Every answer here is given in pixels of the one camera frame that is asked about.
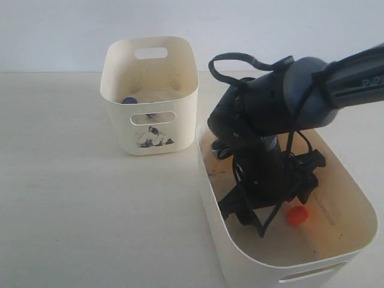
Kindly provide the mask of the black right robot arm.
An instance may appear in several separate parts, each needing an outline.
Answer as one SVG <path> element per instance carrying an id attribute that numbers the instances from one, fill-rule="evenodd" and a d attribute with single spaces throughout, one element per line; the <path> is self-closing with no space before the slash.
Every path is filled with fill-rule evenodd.
<path id="1" fill-rule="evenodd" d="M 218 207 L 260 236 L 284 202 L 307 202 L 319 184 L 314 170 L 326 165 L 312 147 L 294 154 L 294 136 L 329 125 L 345 107 L 383 100 L 382 45 L 330 63 L 287 56 L 266 64 L 228 52 L 208 68 L 228 85 L 207 121 L 211 148 L 217 159 L 232 159 L 236 181 Z"/>

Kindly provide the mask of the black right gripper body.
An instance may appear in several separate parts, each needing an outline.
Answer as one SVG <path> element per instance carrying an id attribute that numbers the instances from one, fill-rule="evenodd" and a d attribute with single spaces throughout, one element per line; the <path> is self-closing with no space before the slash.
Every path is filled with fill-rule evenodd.
<path id="1" fill-rule="evenodd" d="M 276 135 L 236 148 L 234 157 L 242 170 L 246 193 L 260 208 L 292 201 L 301 185 L 319 186 L 314 170 L 326 166 L 325 157 L 316 149 L 286 157 Z"/>

